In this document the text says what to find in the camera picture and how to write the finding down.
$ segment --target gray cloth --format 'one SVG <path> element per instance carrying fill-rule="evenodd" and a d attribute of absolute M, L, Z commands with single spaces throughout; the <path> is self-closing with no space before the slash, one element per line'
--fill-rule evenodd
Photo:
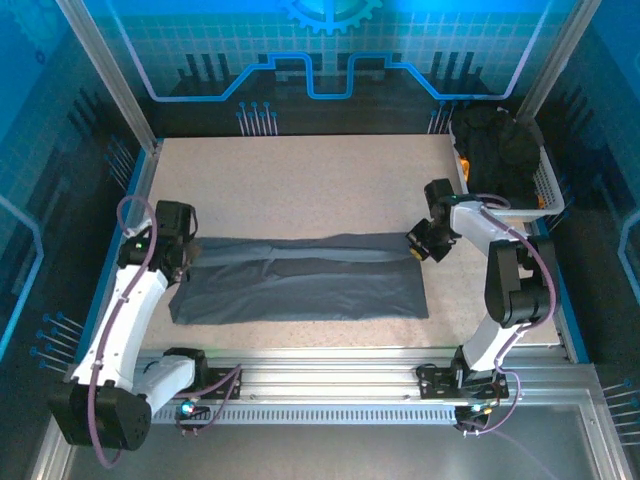
<path fill-rule="evenodd" d="M 197 244 L 191 279 L 169 304 L 177 324 L 427 318 L 420 262 L 404 234 Z"/>

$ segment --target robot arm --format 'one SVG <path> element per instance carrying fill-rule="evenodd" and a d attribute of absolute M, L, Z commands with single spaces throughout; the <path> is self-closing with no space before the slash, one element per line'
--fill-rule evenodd
<path fill-rule="evenodd" d="M 49 399 L 49 408 L 69 444 L 91 445 L 88 432 L 88 391 L 94 368 L 100 368 L 95 400 L 96 424 L 101 444 L 107 448 L 136 450 L 151 425 L 151 417 L 181 390 L 206 386 L 207 365 L 204 352 L 171 349 L 134 384 L 134 369 L 151 315 L 168 286 L 184 273 L 191 219 L 190 205 L 160 201 L 156 207 L 158 236 L 146 271 L 122 304 L 109 333 L 100 362 L 96 362 L 98 343 L 116 303 L 140 269 L 149 250 L 148 225 L 130 231 L 121 246 L 119 269 L 109 306 L 100 322 L 89 351 Z"/>
<path fill-rule="evenodd" d="M 448 375 L 454 378 L 452 386 L 457 395 L 470 398 L 478 387 L 496 382 L 496 358 L 516 331 L 540 321 L 550 309 L 549 286 L 539 265 L 511 232 L 527 239 L 544 263 L 554 267 L 550 271 L 556 283 L 553 244 L 548 238 L 500 228 L 500 222 L 478 197 L 455 195 L 449 180 L 434 180 L 425 187 L 425 196 L 433 220 L 421 220 L 407 234 L 412 253 L 420 260 L 433 257 L 439 262 L 458 238 L 465 237 L 488 260 L 484 292 L 487 315 L 473 337 L 458 348 Z M 522 277 L 522 270 L 531 275 Z"/>

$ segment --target speckled tabletop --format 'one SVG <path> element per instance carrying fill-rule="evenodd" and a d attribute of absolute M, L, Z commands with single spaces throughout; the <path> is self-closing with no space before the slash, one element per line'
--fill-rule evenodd
<path fill-rule="evenodd" d="M 199 236 L 323 238 L 407 232 L 428 216 L 423 188 L 448 177 L 459 190 L 446 135 L 172 138 L 150 198 L 196 207 Z M 422 264 L 429 318 L 175 325 L 157 306 L 142 348 L 444 347 L 464 343 L 484 317 L 486 259 L 467 240 Z M 552 324 L 522 343 L 558 343 Z"/>

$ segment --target blue led light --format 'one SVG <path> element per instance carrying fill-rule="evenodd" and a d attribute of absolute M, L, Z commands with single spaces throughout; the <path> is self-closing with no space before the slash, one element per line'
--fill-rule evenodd
<path fill-rule="evenodd" d="M 182 402 L 182 405 L 180 405 L 180 411 L 182 412 L 183 415 L 190 415 L 193 412 L 195 412 L 195 410 L 196 410 L 195 403 L 189 400 Z"/>

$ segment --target white basket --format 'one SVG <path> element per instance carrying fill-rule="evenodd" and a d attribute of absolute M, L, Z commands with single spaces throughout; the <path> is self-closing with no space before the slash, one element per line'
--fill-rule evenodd
<path fill-rule="evenodd" d="M 469 193 L 467 182 L 464 179 L 464 172 L 462 171 L 462 164 L 460 163 L 460 154 L 458 154 L 455 147 L 456 137 L 451 131 L 451 124 L 449 124 L 449 138 L 451 139 L 451 146 L 453 147 L 454 161 L 456 162 L 456 169 L 458 170 L 458 176 L 460 177 L 462 193 Z M 496 217 L 518 218 L 523 222 L 533 222 L 534 220 L 546 215 L 558 215 L 559 213 L 562 213 L 564 210 L 564 198 L 562 198 L 562 193 L 558 186 L 558 180 L 553 172 L 551 162 L 549 162 L 549 157 L 547 156 L 547 151 L 544 147 L 540 147 L 540 166 L 533 176 L 533 181 L 536 184 L 536 194 L 540 195 L 544 200 L 544 208 L 535 210 L 492 209 L 491 213 Z"/>

